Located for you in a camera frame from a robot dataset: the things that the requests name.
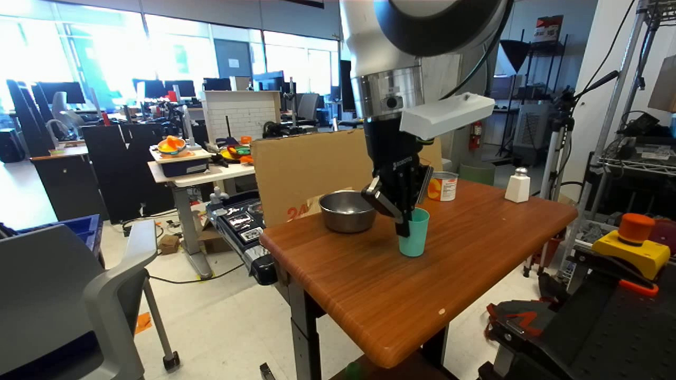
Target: wheel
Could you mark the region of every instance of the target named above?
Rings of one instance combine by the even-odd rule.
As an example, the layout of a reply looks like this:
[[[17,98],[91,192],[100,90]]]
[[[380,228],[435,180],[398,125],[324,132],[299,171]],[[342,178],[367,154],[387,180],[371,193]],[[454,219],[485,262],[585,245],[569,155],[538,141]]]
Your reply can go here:
[[[181,359],[177,356],[177,353],[173,350],[172,356],[162,356],[166,369],[173,372],[181,365]]]

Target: bottle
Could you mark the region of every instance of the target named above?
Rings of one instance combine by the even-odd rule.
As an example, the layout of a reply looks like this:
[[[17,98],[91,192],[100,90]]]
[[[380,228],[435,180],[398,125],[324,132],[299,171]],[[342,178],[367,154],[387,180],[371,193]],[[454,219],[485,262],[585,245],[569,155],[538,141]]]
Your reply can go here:
[[[526,167],[518,167],[509,178],[506,198],[512,203],[526,203],[530,198],[530,178]]]

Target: floor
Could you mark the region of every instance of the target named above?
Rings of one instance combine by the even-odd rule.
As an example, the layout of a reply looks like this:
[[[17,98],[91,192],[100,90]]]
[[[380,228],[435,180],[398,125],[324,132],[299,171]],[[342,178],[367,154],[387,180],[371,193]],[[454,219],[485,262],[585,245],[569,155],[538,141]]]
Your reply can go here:
[[[513,167],[498,167],[497,186],[506,186],[512,171]],[[0,163],[0,193],[0,221],[8,226],[23,228],[35,219],[53,217],[48,198],[30,163]],[[102,249],[108,266],[120,259],[124,250],[120,226],[104,226]],[[136,335],[145,377],[257,380],[262,377],[261,365],[267,363],[276,380],[293,380],[288,304],[274,287],[261,287],[244,268],[236,268],[241,262],[233,250],[210,254],[210,262],[218,275],[234,270],[213,280],[197,280],[183,254],[159,255],[149,266],[151,275],[157,277],[152,287],[169,339],[181,356],[181,368],[173,373],[166,372],[161,341],[151,326]],[[161,279],[192,282],[173,284]],[[537,298],[537,280],[521,277],[521,268],[486,290],[451,323],[445,368],[460,380],[478,377],[478,368],[493,360],[497,353],[497,344],[485,339],[486,305],[533,298]],[[320,319],[320,333],[324,377],[333,376],[362,355],[329,317]]]

